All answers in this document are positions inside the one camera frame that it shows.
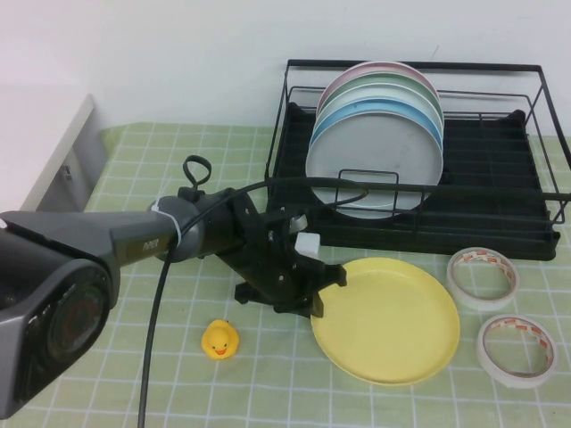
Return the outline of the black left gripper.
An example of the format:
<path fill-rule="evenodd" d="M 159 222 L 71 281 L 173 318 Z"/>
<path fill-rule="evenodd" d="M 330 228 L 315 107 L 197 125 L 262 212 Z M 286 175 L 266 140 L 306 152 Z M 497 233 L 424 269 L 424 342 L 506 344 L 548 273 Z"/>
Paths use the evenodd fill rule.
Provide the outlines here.
<path fill-rule="evenodd" d="M 233 198 L 228 207 L 238 243 L 216 256 L 244 279 L 235 299 L 266 304 L 278 313 L 323 317 L 318 292 L 346 286 L 347 273 L 340 264 L 312 260 L 294 248 L 292 236 L 307 227 L 306 215 L 286 209 L 259 213 L 247 195 Z"/>

